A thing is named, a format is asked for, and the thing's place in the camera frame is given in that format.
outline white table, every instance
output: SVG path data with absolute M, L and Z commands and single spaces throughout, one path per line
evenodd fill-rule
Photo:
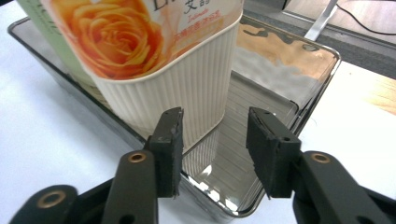
M 0 223 L 43 188 L 66 184 L 81 193 L 103 183 L 130 150 L 7 34 L 25 16 L 16 2 L 0 7 Z M 341 77 L 361 72 L 370 73 L 341 64 L 300 136 L 303 150 L 333 154 L 360 184 L 396 199 L 396 117 L 339 92 Z M 188 195 L 159 204 L 160 223 L 216 223 Z M 252 216 L 232 221 L 295 222 L 291 199 L 266 198 Z

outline orange rose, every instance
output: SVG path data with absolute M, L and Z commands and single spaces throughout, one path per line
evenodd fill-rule
M 53 0 L 51 7 L 79 58 L 97 76 L 142 77 L 164 65 L 161 26 L 141 0 Z

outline brass screw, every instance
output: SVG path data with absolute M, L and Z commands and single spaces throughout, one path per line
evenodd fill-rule
M 144 161 L 145 159 L 146 159 L 146 155 L 138 152 L 138 153 L 135 153 L 129 157 L 129 162 L 137 163 L 137 162 Z
M 66 194 L 62 190 L 54 190 L 44 194 L 37 202 L 39 208 L 51 208 L 61 203 L 66 198 Z
M 320 162 L 320 163 L 329 163 L 330 162 L 330 158 L 320 154 L 320 153 L 314 153 L 311 155 L 312 160 Z

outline ribbed plastic container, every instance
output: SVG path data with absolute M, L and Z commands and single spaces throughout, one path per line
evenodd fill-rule
M 85 69 L 114 113 L 145 138 L 152 134 L 163 111 L 184 108 L 186 151 L 224 116 L 241 17 L 146 77 L 111 80 Z

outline glass tray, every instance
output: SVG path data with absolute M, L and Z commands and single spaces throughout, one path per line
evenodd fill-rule
M 143 147 L 143 137 L 67 74 L 28 18 L 11 24 L 8 32 L 131 150 Z M 243 16 L 224 119 L 184 154 L 181 192 L 193 195 L 219 221 L 253 213 L 265 192 L 245 148 L 248 108 L 273 112 L 298 135 L 339 63 L 332 49 Z

